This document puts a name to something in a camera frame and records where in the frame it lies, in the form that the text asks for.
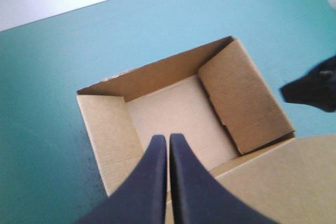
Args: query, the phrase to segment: green table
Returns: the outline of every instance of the green table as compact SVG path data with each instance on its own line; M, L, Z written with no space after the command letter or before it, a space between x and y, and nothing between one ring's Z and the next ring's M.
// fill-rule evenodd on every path
M0 222L71 223L106 195L76 90L227 35L241 39L297 128L335 114L278 88L336 52L327 0L111 0L0 33Z

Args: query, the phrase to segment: black object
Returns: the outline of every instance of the black object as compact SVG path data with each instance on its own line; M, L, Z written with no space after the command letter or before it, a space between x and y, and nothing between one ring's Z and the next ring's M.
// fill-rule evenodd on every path
M276 223L222 187L182 134L170 137L170 180L175 224Z
M164 223L166 165L165 138L153 136L125 182L105 202L76 223Z
M301 103L326 112L336 111L336 56L280 89L286 102Z

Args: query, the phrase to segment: folded flap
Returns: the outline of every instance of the folded flap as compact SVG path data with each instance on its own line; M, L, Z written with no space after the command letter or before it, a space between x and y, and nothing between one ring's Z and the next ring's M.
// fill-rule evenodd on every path
M135 168L143 148L123 97L78 95L77 100L110 195Z
M240 153L294 131L239 40L203 65L198 75Z

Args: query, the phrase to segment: cardboard box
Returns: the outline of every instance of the cardboard box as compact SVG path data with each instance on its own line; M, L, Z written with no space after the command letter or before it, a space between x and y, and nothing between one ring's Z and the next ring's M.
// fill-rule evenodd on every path
M335 172L320 167L331 161L331 153L321 153L334 151L326 146L335 136L322 137L324 147L318 138L295 140L293 126L233 37L118 74L77 91L77 99L108 195L134 169L153 134L168 140L179 132L221 184L271 218L313 223L335 217L327 213L335 202L329 197L325 206L318 195L336 188ZM315 211L305 203L309 197L319 200ZM172 223L169 195L166 222Z
M185 135L208 170L293 132L239 40L223 38L79 90L107 194L151 136Z

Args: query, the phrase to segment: table surface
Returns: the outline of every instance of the table surface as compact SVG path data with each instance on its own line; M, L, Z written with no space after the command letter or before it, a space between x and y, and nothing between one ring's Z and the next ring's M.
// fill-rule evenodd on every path
M297 129L335 132L334 113L278 88L336 52L327 0L111 0L0 33L0 219L71 223L106 198L76 90L233 35Z

